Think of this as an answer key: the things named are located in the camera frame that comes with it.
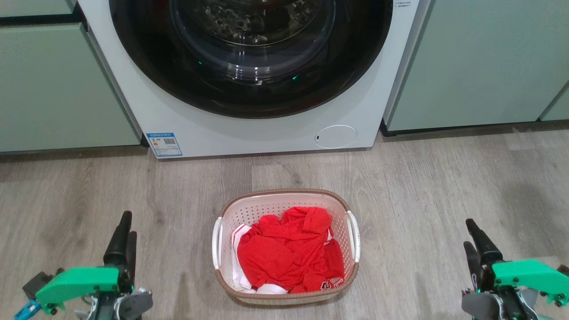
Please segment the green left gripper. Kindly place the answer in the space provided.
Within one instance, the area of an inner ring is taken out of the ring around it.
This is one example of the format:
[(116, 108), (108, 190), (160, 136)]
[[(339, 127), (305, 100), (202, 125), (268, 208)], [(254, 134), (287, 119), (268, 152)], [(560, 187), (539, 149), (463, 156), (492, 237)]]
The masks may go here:
[(59, 273), (35, 295), (45, 313), (53, 314), (56, 308), (65, 311), (65, 303), (82, 296), (133, 292), (137, 233), (131, 231), (131, 223), (132, 212), (125, 211), (104, 253), (104, 265), (126, 265), (126, 271), (118, 267), (73, 267)]

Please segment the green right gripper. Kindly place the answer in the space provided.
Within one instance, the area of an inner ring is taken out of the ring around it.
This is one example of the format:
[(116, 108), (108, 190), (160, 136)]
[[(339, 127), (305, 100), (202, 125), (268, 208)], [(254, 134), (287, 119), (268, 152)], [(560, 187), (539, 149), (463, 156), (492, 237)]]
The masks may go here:
[[(506, 261), (500, 249), (473, 219), (466, 219), (465, 223), (473, 241), (473, 244), (463, 242), (468, 269), (472, 285), (480, 285), (481, 293), (493, 292), (501, 286), (524, 286), (546, 296), (548, 304), (558, 307), (568, 304), (569, 270), (566, 265), (552, 268), (536, 259)], [(485, 276), (482, 276), (480, 263), (491, 264), (486, 267)]]

